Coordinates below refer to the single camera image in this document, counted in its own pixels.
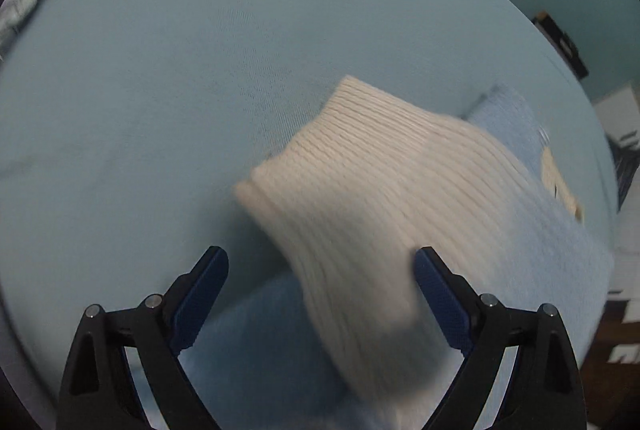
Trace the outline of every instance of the blue gripper pad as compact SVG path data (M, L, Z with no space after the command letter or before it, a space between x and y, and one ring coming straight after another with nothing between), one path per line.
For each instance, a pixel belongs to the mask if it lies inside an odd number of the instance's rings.
M215 251L215 254L185 295L172 318L169 348L174 356L195 342L229 273L229 260L225 250L210 248L209 251Z
M415 254L414 276L449 347L467 357L473 349L469 316L424 250Z

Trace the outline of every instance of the metal screw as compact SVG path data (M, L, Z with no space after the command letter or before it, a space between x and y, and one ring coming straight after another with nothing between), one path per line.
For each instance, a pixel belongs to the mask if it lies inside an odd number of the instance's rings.
M498 299L491 293L482 293L480 300L487 307L496 307L498 305Z
M149 295L145 298L145 306L149 309L155 309L162 303L162 295Z
M84 314L87 318L94 318L100 313L100 306L98 304L92 304L84 310Z
M542 310L546 315L558 316L558 308L553 304L542 304Z

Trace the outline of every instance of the blue cloth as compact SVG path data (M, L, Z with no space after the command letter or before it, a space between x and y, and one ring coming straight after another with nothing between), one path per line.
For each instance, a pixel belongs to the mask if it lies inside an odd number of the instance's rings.
M540 177L546 134L529 103L511 87L496 86L465 118L507 147L535 176Z

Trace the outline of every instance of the white towel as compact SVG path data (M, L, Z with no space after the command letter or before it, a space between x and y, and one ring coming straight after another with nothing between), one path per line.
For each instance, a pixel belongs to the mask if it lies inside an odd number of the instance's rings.
M505 305L557 305L578 358L600 317L610 254L513 154L355 78L236 195L289 261L340 373L395 428L422 428L462 362L414 284L417 248Z

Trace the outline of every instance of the bed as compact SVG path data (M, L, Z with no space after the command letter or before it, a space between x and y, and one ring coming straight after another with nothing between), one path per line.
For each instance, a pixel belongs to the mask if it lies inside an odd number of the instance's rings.
M87 305L136 305L211 244L231 259L214 315L284 269L231 188L345 74L455 116L515 88L610 244L602 129L508 0L43 0L0 67L0 277L50 391Z

